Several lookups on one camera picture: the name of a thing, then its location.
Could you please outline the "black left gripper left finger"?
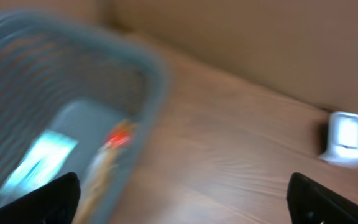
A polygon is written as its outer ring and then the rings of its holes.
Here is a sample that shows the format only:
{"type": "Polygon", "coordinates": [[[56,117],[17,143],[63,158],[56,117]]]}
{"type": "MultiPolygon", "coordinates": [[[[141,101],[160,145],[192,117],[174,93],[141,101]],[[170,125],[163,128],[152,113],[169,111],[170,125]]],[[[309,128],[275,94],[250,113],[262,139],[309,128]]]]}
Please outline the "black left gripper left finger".
{"type": "Polygon", "coordinates": [[[0,208],[0,224],[71,224],[80,200],[80,181],[69,172],[0,208]]]}

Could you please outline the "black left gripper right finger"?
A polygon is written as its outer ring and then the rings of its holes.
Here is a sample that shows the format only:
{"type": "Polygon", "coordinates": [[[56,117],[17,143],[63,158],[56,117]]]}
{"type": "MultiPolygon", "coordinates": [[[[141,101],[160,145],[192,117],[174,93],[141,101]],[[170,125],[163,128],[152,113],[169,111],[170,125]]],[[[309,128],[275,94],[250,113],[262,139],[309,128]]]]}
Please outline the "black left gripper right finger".
{"type": "Polygon", "coordinates": [[[358,205],[295,172],[287,188],[292,224],[358,224],[358,205]]]}

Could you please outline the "light blue snack packet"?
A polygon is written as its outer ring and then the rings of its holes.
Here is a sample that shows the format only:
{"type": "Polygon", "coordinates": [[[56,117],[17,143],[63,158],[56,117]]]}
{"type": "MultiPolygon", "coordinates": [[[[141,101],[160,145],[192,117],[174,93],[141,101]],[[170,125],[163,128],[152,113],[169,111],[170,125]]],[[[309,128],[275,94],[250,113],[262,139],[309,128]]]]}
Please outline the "light blue snack packet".
{"type": "Polygon", "coordinates": [[[21,197],[49,183],[78,141],[52,130],[44,131],[0,188],[0,196],[21,197]]]}

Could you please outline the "orange spaghetti pack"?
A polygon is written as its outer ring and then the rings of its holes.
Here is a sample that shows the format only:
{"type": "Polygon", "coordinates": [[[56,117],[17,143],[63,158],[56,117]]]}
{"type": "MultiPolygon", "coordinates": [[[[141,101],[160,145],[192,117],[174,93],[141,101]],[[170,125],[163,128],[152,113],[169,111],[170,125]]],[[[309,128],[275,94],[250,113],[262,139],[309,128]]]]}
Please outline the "orange spaghetti pack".
{"type": "Polygon", "coordinates": [[[114,179],[116,159],[121,151],[132,141],[137,123],[123,120],[111,130],[105,143],[89,166],[81,186],[81,196],[74,224],[89,223],[114,179]]]}

